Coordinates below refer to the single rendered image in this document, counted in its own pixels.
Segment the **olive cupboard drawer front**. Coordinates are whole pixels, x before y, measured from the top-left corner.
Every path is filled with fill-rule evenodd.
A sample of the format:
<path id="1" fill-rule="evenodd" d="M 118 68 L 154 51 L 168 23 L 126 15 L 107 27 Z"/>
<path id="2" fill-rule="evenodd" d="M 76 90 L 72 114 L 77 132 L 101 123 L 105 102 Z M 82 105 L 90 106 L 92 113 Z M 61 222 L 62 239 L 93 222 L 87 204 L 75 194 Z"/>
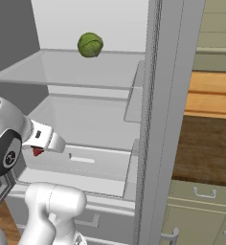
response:
<path id="1" fill-rule="evenodd" d="M 172 180 L 168 202 L 226 207 L 226 187 Z"/>

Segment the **white fridge crisper drawer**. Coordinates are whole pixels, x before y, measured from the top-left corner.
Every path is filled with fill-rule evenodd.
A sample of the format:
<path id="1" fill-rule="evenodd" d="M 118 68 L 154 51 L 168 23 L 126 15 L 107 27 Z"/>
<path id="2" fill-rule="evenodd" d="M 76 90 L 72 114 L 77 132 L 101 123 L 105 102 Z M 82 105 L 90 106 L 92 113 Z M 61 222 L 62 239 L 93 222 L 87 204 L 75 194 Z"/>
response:
<path id="1" fill-rule="evenodd" d="M 44 151 L 34 157 L 23 151 L 29 168 L 88 177 L 124 181 L 130 158 L 129 151 L 67 145 L 62 153 Z"/>

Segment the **grey fridge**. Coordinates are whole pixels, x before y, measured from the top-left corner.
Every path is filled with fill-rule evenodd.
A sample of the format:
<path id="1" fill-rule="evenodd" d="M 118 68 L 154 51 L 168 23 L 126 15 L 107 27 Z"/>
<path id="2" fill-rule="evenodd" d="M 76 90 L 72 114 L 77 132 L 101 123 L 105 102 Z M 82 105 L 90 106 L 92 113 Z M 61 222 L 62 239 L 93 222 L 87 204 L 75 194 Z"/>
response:
<path id="1" fill-rule="evenodd" d="M 145 54 L 147 0 L 0 0 L 0 71 L 40 50 L 77 51 L 79 38 L 95 33 L 102 52 Z M 129 89 L 101 89 L 0 81 L 0 97 L 29 119 L 47 97 L 123 100 Z M 29 168 L 23 148 L 14 167 L 0 177 L 0 204 L 6 204 L 20 233 L 29 210 L 25 193 L 32 183 L 72 187 L 86 195 L 124 200 L 124 181 Z"/>

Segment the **clear fridge door bin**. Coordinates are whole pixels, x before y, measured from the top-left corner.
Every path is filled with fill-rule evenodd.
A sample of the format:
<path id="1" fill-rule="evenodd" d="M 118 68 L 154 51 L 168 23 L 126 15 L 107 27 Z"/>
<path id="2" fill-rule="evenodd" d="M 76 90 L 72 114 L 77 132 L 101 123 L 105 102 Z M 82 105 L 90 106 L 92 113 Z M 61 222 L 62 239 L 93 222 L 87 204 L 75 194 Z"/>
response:
<path id="1" fill-rule="evenodd" d="M 129 89 L 127 104 L 124 112 L 124 120 L 128 123 L 141 121 L 143 86 L 144 86 L 145 62 L 138 63 L 135 77 Z"/>
<path id="2" fill-rule="evenodd" d="M 124 188 L 124 200 L 134 201 L 136 198 L 137 172 L 138 172 L 139 140 L 133 143 L 129 167 Z"/>

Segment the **olive wall cupboard run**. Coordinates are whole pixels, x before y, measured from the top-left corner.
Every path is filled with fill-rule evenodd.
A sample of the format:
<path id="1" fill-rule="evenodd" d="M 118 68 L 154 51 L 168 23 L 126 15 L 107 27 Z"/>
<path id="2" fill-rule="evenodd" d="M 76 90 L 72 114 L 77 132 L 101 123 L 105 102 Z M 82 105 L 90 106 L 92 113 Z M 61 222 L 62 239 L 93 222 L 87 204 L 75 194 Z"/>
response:
<path id="1" fill-rule="evenodd" d="M 226 72 L 226 0 L 206 0 L 193 69 Z"/>

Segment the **olive cupboard door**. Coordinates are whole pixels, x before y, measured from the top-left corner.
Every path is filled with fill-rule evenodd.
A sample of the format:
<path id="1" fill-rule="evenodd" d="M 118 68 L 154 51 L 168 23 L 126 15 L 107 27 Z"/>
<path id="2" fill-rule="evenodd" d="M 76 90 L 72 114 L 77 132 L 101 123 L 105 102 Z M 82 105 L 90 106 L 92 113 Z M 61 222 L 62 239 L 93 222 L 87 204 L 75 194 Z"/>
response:
<path id="1" fill-rule="evenodd" d="M 179 229 L 176 245 L 226 245 L 226 212 L 167 205 L 162 233 Z"/>

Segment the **glass fridge shelf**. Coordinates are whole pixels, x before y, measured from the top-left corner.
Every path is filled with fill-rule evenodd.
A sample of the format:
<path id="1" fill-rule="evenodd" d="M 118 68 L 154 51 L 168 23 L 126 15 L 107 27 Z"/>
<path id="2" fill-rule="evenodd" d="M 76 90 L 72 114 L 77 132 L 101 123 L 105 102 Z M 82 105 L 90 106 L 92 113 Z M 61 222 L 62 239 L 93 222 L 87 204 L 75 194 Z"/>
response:
<path id="1" fill-rule="evenodd" d="M 124 121 L 125 101 L 49 96 L 29 117 L 50 125 L 68 144 L 130 150 L 140 125 Z"/>
<path id="2" fill-rule="evenodd" d="M 86 58 L 77 51 L 40 50 L 0 71 L 0 81 L 127 90 L 144 59 L 142 53 Z"/>

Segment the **grey fridge door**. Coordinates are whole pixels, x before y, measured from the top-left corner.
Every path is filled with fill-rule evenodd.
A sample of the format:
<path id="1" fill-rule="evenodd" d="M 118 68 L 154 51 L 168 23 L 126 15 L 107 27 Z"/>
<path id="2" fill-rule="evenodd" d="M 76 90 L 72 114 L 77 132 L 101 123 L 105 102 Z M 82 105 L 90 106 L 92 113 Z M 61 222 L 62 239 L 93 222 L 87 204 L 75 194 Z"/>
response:
<path id="1" fill-rule="evenodd" d="M 132 245 L 159 245 L 205 0 L 149 0 Z"/>

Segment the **grey fridge freezer drawer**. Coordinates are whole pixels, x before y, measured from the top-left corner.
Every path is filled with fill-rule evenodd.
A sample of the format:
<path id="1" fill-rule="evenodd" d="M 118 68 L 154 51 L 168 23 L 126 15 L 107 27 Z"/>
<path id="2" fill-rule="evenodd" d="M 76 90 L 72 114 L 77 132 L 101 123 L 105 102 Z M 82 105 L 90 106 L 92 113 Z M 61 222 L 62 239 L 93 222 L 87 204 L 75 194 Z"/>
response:
<path id="1" fill-rule="evenodd" d="M 86 236 L 89 245 L 131 245 L 135 204 L 120 199 L 88 195 L 83 213 L 98 213 L 98 228 L 77 225 L 77 230 Z"/>

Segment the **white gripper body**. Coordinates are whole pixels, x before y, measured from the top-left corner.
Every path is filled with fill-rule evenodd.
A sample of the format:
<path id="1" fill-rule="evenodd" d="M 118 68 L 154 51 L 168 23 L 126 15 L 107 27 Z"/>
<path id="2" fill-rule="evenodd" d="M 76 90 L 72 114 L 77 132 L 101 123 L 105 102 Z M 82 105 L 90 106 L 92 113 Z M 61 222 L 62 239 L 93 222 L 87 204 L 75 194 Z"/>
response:
<path id="1" fill-rule="evenodd" d="M 64 139 L 56 132 L 53 132 L 45 149 L 47 151 L 63 152 L 65 146 L 66 142 L 64 141 Z"/>

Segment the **green cabbage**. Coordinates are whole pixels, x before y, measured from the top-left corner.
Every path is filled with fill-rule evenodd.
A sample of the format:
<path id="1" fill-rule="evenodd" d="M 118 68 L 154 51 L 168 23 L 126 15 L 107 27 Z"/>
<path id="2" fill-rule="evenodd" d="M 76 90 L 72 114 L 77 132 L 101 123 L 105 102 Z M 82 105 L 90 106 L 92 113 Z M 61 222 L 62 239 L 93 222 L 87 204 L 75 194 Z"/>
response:
<path id="1" fill-rule="evenodd" d="M 95 33 L 84 33 L 78 41 L 79 53 L 84 57 L 98 56 L 102 47 L 102 38 Z"/>

